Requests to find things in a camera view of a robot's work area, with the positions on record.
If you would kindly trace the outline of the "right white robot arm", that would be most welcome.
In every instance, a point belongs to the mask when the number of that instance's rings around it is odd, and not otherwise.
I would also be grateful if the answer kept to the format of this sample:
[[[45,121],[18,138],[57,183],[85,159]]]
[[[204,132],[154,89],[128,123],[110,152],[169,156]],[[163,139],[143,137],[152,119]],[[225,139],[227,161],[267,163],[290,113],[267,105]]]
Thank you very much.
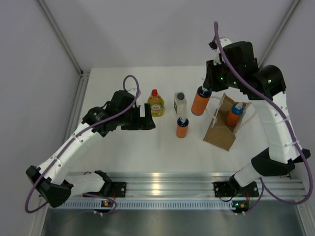
[[[241,195],[255,179],[287,175],[303,160],[289,118],[286,85],[280,69],[274,65],[258,67],[250,42],[232,43],[226,38],[220,42],[225,56],[215,41],[210,42],[216,56],[206,62],[203,86],[211,92],[235,88],[246,95],[258,114],[268,143],[267,149],[230,177],[230,192]]]

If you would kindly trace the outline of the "yellow dish soap bottle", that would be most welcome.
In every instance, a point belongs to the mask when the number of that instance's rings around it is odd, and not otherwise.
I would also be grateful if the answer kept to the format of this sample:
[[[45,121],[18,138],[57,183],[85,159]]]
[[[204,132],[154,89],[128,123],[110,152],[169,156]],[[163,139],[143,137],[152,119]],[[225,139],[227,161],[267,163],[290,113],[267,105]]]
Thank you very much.
[[[164,100],[159,95],[157,89],[153,89],[147,100],[147,103],[150,104],[151,114],[153,117],[160,117],[164,114]]]

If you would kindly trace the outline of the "orange pump bottle dark top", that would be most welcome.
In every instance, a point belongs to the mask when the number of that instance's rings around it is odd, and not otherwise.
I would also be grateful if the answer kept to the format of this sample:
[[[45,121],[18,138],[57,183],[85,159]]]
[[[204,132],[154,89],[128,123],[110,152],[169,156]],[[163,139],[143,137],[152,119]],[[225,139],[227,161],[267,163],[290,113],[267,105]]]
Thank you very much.
[[[187,135],[189,120],[186,116],[181,116],[177,119],[176,135],[179,138],[184,138]]]

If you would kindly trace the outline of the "clear square bottle grey cap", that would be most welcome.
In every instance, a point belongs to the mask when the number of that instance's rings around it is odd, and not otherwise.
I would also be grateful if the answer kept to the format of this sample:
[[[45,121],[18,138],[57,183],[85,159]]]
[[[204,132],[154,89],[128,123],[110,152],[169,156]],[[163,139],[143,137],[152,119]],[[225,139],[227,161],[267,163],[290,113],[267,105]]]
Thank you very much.
[[[174,95],[174,110],[176,118],[187,114],[187,100],[183,92],[177,92]]]

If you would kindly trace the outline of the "orange pump bottle navy top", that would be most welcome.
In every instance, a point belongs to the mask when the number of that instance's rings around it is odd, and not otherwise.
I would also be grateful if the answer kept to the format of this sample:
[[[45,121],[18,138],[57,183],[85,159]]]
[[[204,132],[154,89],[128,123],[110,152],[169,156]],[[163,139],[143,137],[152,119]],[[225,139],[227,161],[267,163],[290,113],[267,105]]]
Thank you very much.
[[[200,116],[204,113],[209,99],[211,97],[212,92],[203,86],[200,86],[197,89],[197,92],[194,97],[194,101],[191,107],[191,112],[196,115]]]

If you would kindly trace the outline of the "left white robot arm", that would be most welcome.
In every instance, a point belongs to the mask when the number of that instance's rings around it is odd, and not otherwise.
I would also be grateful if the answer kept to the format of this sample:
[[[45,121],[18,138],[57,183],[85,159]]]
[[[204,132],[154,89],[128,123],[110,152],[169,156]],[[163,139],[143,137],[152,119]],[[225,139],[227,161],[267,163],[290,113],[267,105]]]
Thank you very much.
[[[105,172],[83,175],[69,175],[69,172],[95,142],[117,127],[122,130],[154,129],[150,104],[146,103],[144,110],[145,115],[141,117],[135,97],[126,90],[115,92],[105,106],[89,109],[72,136],[49,159],[27,169],[26,174],[35,189],[51,207],[59,207],[76,195],[110,197],[112,180]]]

